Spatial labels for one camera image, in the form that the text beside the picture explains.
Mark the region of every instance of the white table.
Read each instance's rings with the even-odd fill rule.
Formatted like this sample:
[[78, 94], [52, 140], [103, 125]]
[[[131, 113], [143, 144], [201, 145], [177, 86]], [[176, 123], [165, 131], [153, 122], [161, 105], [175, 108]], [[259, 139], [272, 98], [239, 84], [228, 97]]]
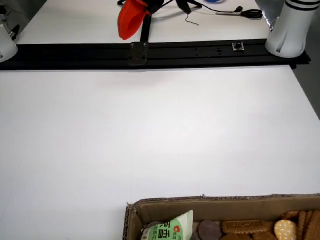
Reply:
[[[113, 1], [79, 1], [49, 0], [19, 43], [122, 42]], [[256, 7], [238, 2], [217, 8]], [[184, 19], [156, 19], [150, 42], [268, 34]], [[0, 72], [0, 239], [119, 240], [126, 202], [143, 198], [319, 193], [319, 141], [288, 66]]]

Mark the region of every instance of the black cable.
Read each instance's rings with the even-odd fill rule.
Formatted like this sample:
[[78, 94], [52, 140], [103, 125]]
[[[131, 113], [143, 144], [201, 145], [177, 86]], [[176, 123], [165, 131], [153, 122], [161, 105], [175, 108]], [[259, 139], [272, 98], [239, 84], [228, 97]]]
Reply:
[[174, 1], [174, 0], [170, 0], [170, 1], [166, 2], [165, 4], [163, 4], [163, 5], [161, 6], [161, 8], [163, 8], [164, 6], [168, 5], [169, 3], [172, 3], [173, 1]]
[[[126, 0], [120, 0], [120, 1], [118, 1], [117, 4], [118, 4], [119, 6], [123, 6], [125, 1], [126, 1]], [[170, 0], [170, 1], [166, 2], [165, 4], [163, 4], [163, 5], [161, 6], [161, 8], [163, 8], [164, 6], [172, 3], [173, 1], [174, 1], [174, 0]], [[213, 12], [216, 12], [216, 13], [224, 13], [224, 14], [231, 14], [231, 13], [234, 13], [234, 12], [241, 12], [242, 9], [243, 9], [241, 6], [239, 6], [235, 11], [220, 11], [220, 10], [212, 9], [212, 8], [210, 8], [210, 7], [202, 4], [202, 3], [199, 3], [199, 5], [201, 5], [202, 7], [205, 7], [206, 9], [209, 9], [209, 10], [211, 10], [211, 11], [213, 11]]]
[[23, 16], [25, 16], [26, 19], [30, 20], [27, 15], [25, 15], [25, 14], [22, 13], [22, 12], [13, 10], [13, 9], [12, 9], [7, 3], [5, 3], [4, 1], [0, 0], [0, 3], [2, 3], [4, 6], [7, 6], [7, 8], [10, 9], [11, 12], [14, 12], [14, 13], [20, 14], [20, 15], [23, 15]]

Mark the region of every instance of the cardboard box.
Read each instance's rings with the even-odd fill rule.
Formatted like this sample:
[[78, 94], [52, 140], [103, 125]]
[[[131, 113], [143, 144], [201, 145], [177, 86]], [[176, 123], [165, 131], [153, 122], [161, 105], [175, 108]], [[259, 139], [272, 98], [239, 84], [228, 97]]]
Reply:
[[126, 210], [123, 240], [139, 240], [145, 225], [170, 221], [189, 210], [193, 220], [276, 220], [295, 210], [320, 210], [320, 194], [144, 199]]

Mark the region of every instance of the blue object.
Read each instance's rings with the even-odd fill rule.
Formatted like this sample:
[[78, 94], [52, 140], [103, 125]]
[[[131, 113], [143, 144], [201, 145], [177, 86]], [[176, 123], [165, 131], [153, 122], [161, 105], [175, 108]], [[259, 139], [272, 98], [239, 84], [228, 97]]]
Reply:
[[224, 0], [205, 0], [208, 3], [218, 3], [218, 2], [223, 2]]

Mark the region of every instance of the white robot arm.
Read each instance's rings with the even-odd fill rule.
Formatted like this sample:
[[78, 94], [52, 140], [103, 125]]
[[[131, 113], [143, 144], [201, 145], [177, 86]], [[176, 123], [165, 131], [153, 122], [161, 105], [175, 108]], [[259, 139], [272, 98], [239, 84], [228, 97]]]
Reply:
[[20, 26], [15, 27], [10, 33], [4, 25], [0, 25], [0, 63], [5, 62], [15, 56], [18, 47], [14, 40], [17, 37]]
[[296, 58], [304, 53], [312, 19], [319, 0], [286, 0], [265, 47], [281, 58]]

